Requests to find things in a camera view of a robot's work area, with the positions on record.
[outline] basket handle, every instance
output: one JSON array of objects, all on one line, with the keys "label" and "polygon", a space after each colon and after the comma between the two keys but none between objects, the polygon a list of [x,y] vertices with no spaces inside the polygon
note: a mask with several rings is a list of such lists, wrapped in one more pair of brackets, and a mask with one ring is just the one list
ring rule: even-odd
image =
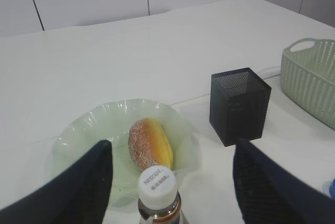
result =
[{"label": "basket handle", "polygon": [[302,43],[302,42],[314,42],[314,43],[317,43],[318,40],[317,40],[317,39],[314,39],[314,38],[304,38],[304,39],[300,39],[300,40],[294,42],[294,43],[293,43],[292,45],[290,45],[289,47],[287,47],[286,50],[292,52],[291,49],[292,49],[294,46],[296,46],[296,45],[298,45],[299,43]]}]

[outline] plastic basket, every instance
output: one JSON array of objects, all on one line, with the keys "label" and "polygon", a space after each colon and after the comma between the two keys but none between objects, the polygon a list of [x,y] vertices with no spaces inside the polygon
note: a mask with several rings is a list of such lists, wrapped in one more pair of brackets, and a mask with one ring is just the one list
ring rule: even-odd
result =
[{"label": "plastic basket", "polygon": [[[314,46],[292,52],[302,42],[314,42]],[[281,86],[300,107],[335,129],[335,41],[306,38],[286,48]]]}]

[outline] mesh top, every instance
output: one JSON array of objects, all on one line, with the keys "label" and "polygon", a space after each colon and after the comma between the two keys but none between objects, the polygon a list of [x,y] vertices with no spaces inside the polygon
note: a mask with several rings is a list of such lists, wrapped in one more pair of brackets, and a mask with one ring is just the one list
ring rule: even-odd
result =
[{"label": "mesh top", "polygon": [[218,76],[215,80],[230,97],[266,89],[265,86],[248,71]]}]

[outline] translucent green plate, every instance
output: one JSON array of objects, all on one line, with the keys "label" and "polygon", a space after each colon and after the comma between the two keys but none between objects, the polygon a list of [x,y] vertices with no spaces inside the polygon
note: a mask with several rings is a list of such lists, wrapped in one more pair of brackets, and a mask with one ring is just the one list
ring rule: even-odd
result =
[{"label": "translucent green plate", "polygon": [[156,118],[162,125],[174,154],[172,170],[181,182],[185,172],[197,163],[191,140],[192,128],[170,106],[147,99],[107,103],[72,122],[53,145],[52,175],[64,171],[97,141],[108,139],[113,145],[114,165],[109,203],[118,206],[128,201],[129,197],[137,198],[137,180],[141,172],[129,156],[128,137],[131,125],[144,117]]}]

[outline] white bottle cap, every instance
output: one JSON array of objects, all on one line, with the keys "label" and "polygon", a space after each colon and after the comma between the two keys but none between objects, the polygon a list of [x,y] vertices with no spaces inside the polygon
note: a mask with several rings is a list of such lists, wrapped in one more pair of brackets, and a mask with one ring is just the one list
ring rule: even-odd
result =
[{"label": "white bottle cap", "polygon": [[177,196],[176,177],[165,166],[152,166],[141,174],[138,180],[138,194],[147,208],[152,210],[166,208]]}]

